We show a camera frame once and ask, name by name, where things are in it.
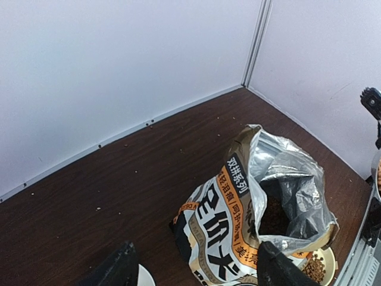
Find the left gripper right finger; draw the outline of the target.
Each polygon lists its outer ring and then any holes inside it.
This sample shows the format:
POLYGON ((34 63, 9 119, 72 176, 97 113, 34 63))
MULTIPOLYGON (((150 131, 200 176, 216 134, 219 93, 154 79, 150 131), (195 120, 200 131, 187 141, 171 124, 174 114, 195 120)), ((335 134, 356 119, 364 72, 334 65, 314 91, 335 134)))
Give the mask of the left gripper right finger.
POLYGON ((317 282, 303 274, 270 241, 258 249, 257 279, 259 286, 315 286, 317 282))

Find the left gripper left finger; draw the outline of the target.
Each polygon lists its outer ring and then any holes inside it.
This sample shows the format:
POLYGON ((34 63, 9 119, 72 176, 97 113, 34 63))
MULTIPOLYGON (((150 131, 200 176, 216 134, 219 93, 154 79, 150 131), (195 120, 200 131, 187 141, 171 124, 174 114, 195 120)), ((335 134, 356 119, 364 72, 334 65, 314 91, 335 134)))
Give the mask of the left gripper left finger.
POLYGON ((76 285, 125 286, 138 285, 139 263, 134 244, 125 241, 112 252, 95 270, 76 285))

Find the brown pet food bag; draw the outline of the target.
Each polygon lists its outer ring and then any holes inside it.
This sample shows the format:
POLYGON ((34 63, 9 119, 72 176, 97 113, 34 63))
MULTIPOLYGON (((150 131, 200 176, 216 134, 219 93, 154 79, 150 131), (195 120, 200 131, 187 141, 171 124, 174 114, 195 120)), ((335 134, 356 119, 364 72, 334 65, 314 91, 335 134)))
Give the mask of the brown pet food bag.
POLYGON ((295 266, 328 247, 339 225, 324 170, 290 139, 247 125, 219 173, 198 186, 170 222, 202 285, 255 285, 259 247, 272 243, 295 266))

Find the silver metal scoop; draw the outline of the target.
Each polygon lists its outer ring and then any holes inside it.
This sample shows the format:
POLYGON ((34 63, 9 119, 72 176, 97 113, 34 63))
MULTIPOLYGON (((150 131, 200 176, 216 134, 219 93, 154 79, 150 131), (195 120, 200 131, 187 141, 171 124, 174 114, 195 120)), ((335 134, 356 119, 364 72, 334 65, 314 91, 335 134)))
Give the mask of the silver metal scoop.
POLYGON ((371 162, 371 176, 374 181, 375 197, 380 201, 380 153, 378 150, 371 162))

